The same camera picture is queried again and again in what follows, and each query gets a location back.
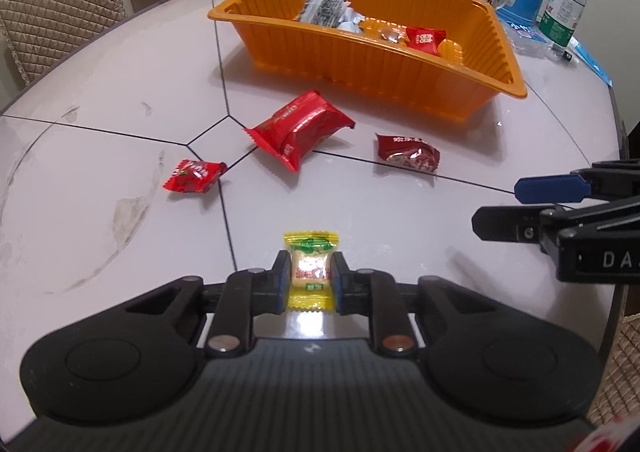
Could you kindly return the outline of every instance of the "red packaging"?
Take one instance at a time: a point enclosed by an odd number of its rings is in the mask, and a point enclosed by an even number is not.
[[[174,174],[162,185],[174,192],[204,193],[226,172],[226,163],[211,163],[184,159],[175,168]]]
[[[276,111],[254,129],[245,132],[255,144],[282,161],[291,172],[319,142],[355,122],[324,100],[318,91],[307,91]]]
[[[427,142],[412,137],[378,137],[378,156],[383,160],[417,171],[436,172],[440,152]]]
[[[640,414],[614,416],[604,426],[589,434],[572,452],[616,452],[638,450]]]
[[[445,30],[408,26],[406,28],[406,36],[409,39],[407,43],[409,48],[415,48],[426,54],[439,57],[440,52],[438,52],[438,46],[447,37],[447,32]]]

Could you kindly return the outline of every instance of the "water bottle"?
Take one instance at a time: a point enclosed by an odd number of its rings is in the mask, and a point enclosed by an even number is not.
[[[549,0],[540,21],[540,31],[553,41],[552,50],[564,54],[587,0]]]

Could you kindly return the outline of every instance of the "quilted chair cover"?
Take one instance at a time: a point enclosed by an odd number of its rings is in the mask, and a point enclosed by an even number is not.
[[[640,315],[625,317],[609,355],[589,419],[604,425],[614,416],[640,412]]]
[[[124,17],[122,0],[0,0],[0,32],[27,84]]]

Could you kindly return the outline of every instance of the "marble tabletop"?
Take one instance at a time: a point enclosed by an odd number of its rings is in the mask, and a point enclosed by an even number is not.
[[[534,245],[471,231],[483,205],[517,204],[524,175],[618,158],[609,89],[577,58],[518,57],[529,97],[498,95],[450,125],[319,80],[252,66],[235,29],[207,19],[221,0],[167,0],[79,50],[0,117],[0,435],[33,414],[18,380],[50,331],[183,275],[222,282],[268,268],[286,231],[340,234],[354,269],[398,281],[440,275],[602,341],[613,287],[566,285]],[[256,151],[253,126],[308,89],[351,116],[291,174]],[[374,135],[418,136],[438,176],[376,163]],[[184,158],[225,161],[206,195],[161,188]],[[322,314],[256,323],[259,334],[365,334]]]

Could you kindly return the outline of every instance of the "orange plastic tray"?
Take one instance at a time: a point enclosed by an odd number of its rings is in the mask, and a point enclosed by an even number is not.
[[[442,56],[296,22],[305,0],[226,0],[208,17],[233,23],[262,68],[328,78],[449,119],[465,119],[498,92],[527,96],[509,41],[487,3],[349,1],[368,18],[446,30]]]

